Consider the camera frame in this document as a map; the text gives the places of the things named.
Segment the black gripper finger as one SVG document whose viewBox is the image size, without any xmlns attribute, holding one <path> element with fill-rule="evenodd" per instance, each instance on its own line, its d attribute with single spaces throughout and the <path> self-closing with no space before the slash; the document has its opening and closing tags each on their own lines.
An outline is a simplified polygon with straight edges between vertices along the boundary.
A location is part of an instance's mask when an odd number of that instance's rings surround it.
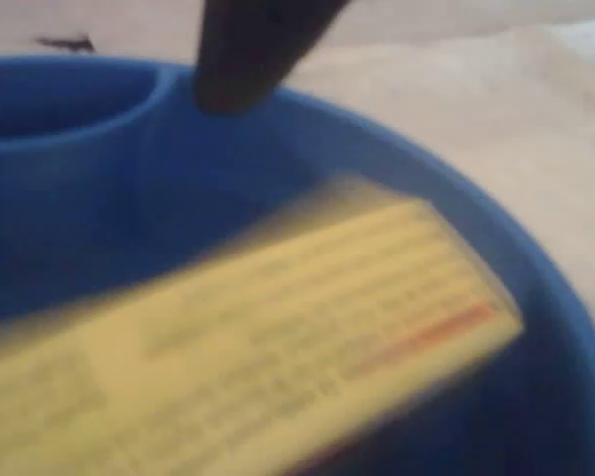
<svg viewBox="0 0 595 476">
<path fill-rule="evenodd" d="M 206 1 L 193 80 L 197 107 L 226 115 L 261 102 L 347 5 L 340 0 Z"/>
</svg>

